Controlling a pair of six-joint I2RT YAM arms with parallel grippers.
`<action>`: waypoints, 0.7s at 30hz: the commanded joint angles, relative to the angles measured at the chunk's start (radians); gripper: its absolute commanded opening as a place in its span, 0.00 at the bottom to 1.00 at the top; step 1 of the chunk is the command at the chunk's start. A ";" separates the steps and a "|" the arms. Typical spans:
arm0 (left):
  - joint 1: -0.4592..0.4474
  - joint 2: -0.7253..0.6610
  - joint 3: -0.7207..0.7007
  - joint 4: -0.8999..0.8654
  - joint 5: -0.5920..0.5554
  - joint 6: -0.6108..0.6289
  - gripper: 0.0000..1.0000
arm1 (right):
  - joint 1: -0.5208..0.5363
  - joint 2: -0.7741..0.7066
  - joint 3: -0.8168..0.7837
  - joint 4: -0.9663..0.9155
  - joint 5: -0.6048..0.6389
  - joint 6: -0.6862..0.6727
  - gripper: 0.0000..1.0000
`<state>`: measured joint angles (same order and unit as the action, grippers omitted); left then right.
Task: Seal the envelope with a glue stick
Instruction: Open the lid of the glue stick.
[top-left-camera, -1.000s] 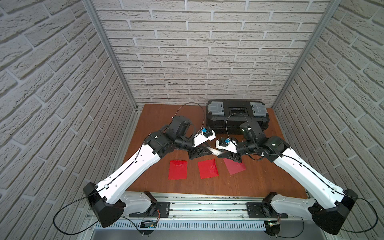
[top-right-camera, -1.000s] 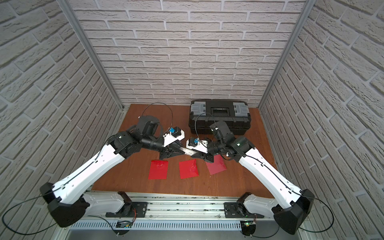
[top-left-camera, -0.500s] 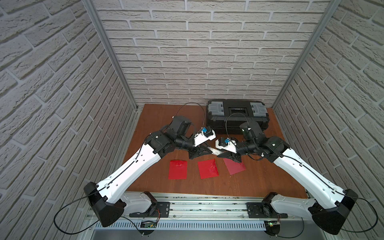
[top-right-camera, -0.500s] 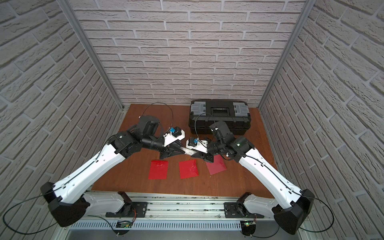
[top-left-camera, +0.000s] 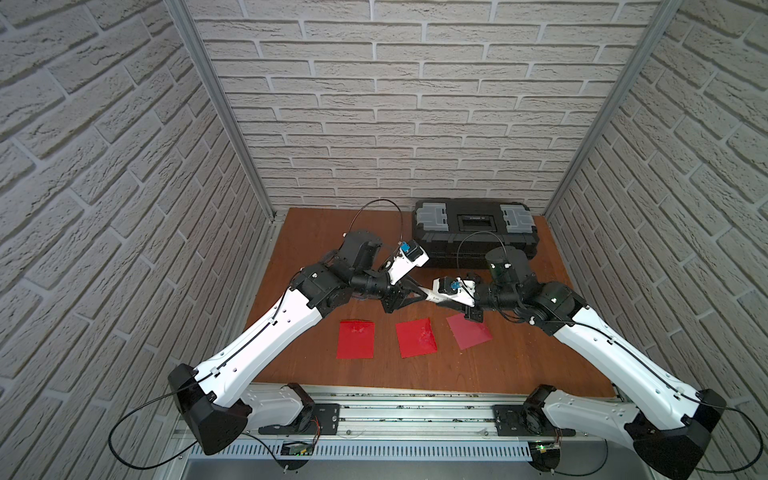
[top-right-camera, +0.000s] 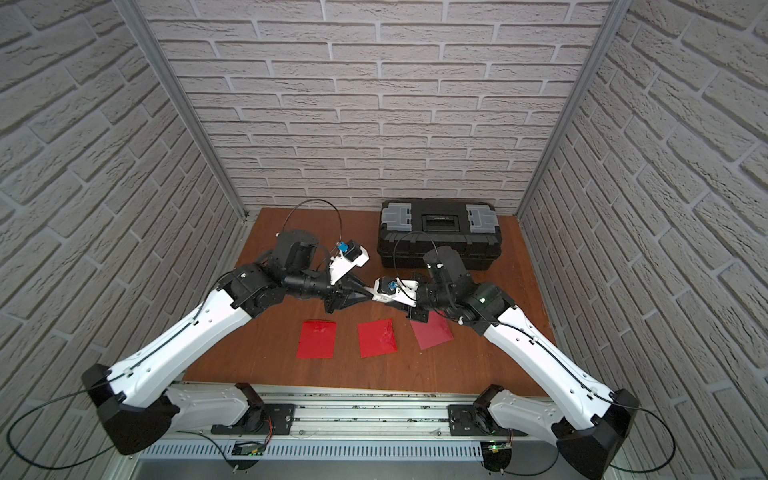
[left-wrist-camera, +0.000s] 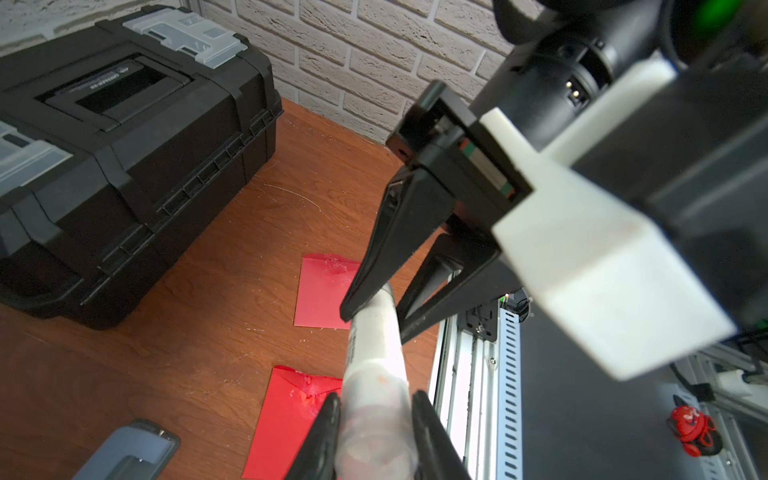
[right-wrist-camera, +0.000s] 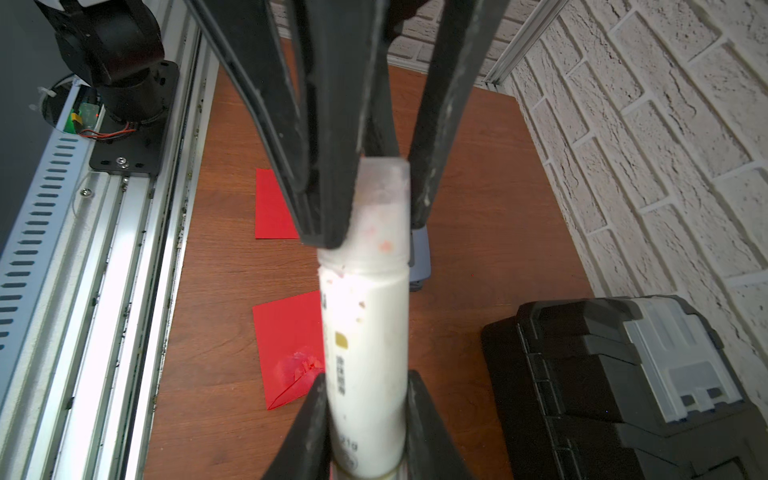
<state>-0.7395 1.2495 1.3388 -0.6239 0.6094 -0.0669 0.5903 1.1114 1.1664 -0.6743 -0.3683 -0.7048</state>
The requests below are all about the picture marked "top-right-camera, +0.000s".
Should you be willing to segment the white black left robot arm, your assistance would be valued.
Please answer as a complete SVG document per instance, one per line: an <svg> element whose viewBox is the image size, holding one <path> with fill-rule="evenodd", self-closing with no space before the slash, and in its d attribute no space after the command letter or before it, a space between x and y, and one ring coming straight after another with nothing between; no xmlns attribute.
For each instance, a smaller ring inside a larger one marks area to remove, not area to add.
<svg viewBox="0 0 768 480"><path fill-rule="evenodd" d="M311 267L317 238L291 230L255 262L225 273L200 305L154 341L112 366L96 364L82 376L99 420L122 455L138 453L171 430L265 421L264 402L246 383L208 391L174 380L234 330L288 296L319 298L328 312L371 299L352 269L369 255L349 240L322 270Z"/></svg>

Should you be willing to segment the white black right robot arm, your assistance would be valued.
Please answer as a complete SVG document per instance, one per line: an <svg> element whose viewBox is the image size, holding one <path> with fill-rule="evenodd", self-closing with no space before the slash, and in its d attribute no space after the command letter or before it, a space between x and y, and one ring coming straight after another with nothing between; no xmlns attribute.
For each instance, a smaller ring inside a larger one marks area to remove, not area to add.
<svg viewBox="0 0 768 480"><path fill-rule="evenodd" d="M410 307L443 313L511 357L545 391L549 404L525 408L517 405L511 392L494 387L488 389L481 408L497 425L553 444L584 477L602 478L629 436L638 399L578 367L498 285L475 282L452 248L439 247L423 260L428 282L407 284L395 278L383 281L379 291L403 295ZM547 413L548 406L554 408L553 414Z"/></svg>

